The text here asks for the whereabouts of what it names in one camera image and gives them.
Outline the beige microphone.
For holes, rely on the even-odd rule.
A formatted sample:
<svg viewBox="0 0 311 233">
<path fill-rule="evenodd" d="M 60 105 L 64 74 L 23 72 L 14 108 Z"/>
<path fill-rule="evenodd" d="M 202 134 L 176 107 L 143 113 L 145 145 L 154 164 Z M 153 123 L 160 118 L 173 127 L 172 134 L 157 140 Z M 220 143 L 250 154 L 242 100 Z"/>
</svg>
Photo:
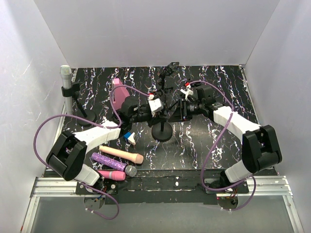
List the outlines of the beige microphone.
<svg viewBox="0 0 311 233">
<path fill-rule="evenodd" d="M 107 147 L 107 146 L 99 146 L 99 150 L 101 152 L 129 160 L 135 164 L 142 164 L 144 160 L 144 157 L 140 155 L 139 153 L 130 153 L 130 152 L 114 149 L 114 148 Z"/>
</svg>

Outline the black tripod shock-mount stand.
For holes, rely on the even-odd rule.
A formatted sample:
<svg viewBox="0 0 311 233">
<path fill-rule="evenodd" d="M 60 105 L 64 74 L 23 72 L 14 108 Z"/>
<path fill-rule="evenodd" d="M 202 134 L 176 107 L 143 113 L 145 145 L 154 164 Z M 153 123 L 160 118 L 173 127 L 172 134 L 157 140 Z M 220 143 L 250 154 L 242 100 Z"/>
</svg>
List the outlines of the black tripod shock-mount stand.
<svg viewBox="0 0 311 233">
<path fill-rule="evenodd" d="M 167 79 L 175 74 L 178 70 L 179 62 L 171 62 L 163 68 L 159 74 L 158 85 L 159 88 L 155 92 L 155 96 L 160 99 L 164 109 L 167 108 L 167 97 L 166 95 L 173 90 L 173 86 L 166 83 Z"/>
</svg>

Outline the purple glitter microphone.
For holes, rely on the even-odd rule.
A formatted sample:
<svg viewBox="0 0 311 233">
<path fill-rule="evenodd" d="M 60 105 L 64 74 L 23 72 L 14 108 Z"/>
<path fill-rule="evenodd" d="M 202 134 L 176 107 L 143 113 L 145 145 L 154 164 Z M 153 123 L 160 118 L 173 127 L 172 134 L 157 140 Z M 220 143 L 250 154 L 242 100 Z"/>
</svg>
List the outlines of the purple glitter microphone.
<svg viewBox="0 0 311 233">
<path fill-rule="evenodd" d="M 137 169 L 135 166 L 122 163 L 98 153 L 92 153 L 91 159 L 110 168 L 125 172 L 125 174 L 130 177 L 134 177 L 137 174 Z"/>
</svg>

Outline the pink plastic microphone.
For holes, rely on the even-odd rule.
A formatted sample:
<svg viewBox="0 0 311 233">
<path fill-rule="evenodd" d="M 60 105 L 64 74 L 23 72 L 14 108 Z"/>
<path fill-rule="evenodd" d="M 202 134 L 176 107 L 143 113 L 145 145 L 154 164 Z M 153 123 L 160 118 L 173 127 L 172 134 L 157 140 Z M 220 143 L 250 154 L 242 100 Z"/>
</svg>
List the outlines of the pink plastic microphone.
<svg viewBox="0 0 311 233">
<path fill-rule="evenodd" d="M 122 171 L 104 171 L 99 170 L 98 173 L 105 179 L 110 179 L 114 181 L 124 181 L 126 178 L 125 172 Z"/>
</svg>

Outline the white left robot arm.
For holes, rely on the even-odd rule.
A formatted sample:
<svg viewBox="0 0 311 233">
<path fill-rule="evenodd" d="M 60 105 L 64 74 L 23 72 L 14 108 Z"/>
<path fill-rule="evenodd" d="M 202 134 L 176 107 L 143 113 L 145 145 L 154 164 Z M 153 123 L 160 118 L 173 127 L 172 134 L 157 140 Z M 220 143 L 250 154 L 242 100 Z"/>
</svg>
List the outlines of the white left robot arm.
<svg viewBox="0 0 311 233">
<path fill-rule="evenodd" d="M 64 131 L 48 154 L 46 163 L 64 180 L 85 183 L 92 194 L 99 194 L 104 187 L 103 177 L 84 163 L 86 154 L 103 143 L 119 138 L 129 131 L 132 123 L 155 120 L 164 108 L 164 101 L 159 98 L 139 105 L 134 97 L 127 97 L 117 110 L 122 122 L 120 127 L 114 114 L 110 121 L 99 127 L 77 133 Z"/>
</svg>

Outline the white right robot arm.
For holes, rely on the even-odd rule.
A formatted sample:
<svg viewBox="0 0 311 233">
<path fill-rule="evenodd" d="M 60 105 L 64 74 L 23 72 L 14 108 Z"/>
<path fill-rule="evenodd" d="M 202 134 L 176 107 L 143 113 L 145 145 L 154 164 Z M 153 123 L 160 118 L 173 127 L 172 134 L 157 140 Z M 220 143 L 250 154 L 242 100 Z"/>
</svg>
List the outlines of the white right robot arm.
<svg viewBox="0 0 311 233">
<path fill-rule="evenodd" d="M 190 83 L 181 89 L 181 97 L 175 102 L 175 112 L 170 122 L 189 121 L 194 115 L 204 115 L 234 134 L 242 144 L 242 159 L 222 171 L 219 181 L 206 185 L 209 191 L 233 192 L 243 179 L 282 161 L 275 129 L 261 126 L 242 117 L 232 107 L 218 101 L 209 85 L 196 88 L 193 95 Z"/>
</svg>

